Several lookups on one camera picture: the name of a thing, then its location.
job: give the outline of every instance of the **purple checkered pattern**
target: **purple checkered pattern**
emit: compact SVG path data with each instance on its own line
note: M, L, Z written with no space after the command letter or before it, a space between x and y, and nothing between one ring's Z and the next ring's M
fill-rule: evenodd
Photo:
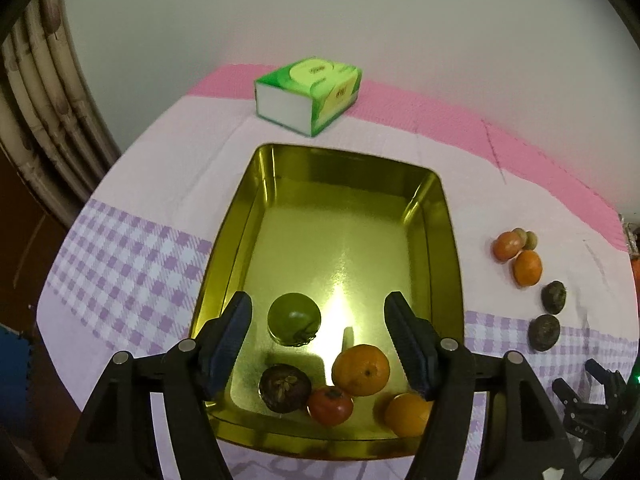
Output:
M47 285L108 348L156 354L187 335L211 248L92 199Z
M551 390L562 377L585 402L604 403L604 388L584 371L593 358L608 370L620 370L626 379L638 355L638 341L613 337L589 328L562 327L551 350L536 352L529 347L529 320L465 312L465 345L472 352L502 357L517 350L526 357L557 410L560 402Z

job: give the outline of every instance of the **golden tray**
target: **golden tray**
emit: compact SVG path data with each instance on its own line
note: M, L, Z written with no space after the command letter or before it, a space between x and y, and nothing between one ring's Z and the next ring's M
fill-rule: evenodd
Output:
M394 395L409 390L386 330L386 296L402 292L442 337L463 339L460 266L439 177L410 164L359 153L268 144L256 150L229 206L207 265L191 336L217 317L236 290L254 316L223 396L207 403L217 437L275 454L366 460L415 453L419 438L397 438L380 423ZM306 346L277 345L271 303L300 292L320 307L322 325ZM354 399L353 415L324 428L302 410L270 412L258 394L277 363L332 384L343 346L367 343L389 358L377 395Z

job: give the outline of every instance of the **table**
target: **table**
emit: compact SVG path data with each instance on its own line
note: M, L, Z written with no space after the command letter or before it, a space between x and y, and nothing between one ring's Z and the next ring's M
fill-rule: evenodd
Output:
M468 110L364 81L356 104L307 139L255 116L252 81L271 67L223 66L167 110L122 156L69 231L49 273L37 321L52 362L82 409L111 355L163 352L188 334L204 269L246 164L265 142L386 156L431 168L454 227L465 304L465 345L495 356L522 352L542 385L565 380L602 402L584 362L628 377L638 314L617 213L536 148ZM529 349L542 313L538 286L513 286L493 263L500 232L535 230L542 283L568 289L562 332L548 352ZM154 424L168 480L175 468L161 399ZM461 479L473 478L484 403L476 395ZM404 478L411 458L332 463L271 456L221 442L234 478Z

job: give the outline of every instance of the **silver screw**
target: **silver screw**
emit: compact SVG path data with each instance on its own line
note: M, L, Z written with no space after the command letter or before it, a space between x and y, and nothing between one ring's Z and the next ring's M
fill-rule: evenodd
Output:
M458 342L455 339L446 337L440 342L440 346L449 352L453 352L458 349Z
M194 348L196 348L196 342L193 339L183 339L178 343L180 352L191 352Z
M507 354L507 359L515 365L521 365L524 362L522 354L513 350Z
M121 365L126 363L128 359L129 359L129 354L127 354L126 352L117 352L113 356L112 360L114 364Z

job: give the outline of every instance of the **green tissue box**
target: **green tissue box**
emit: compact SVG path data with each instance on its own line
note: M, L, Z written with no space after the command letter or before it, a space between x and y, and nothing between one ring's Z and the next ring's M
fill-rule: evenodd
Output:
M362 70L317 57L283 66L255 81L258 115L315 137L358 97Z

